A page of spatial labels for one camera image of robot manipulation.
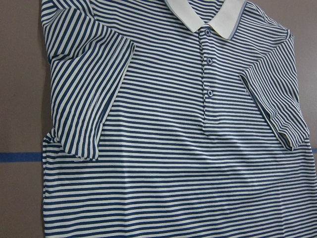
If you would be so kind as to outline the blue white striped polo shirt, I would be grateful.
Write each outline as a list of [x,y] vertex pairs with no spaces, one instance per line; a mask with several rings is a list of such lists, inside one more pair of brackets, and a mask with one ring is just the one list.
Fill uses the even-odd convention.
[[247,0],[44,0],[48,238],[314,238],[294,37]]

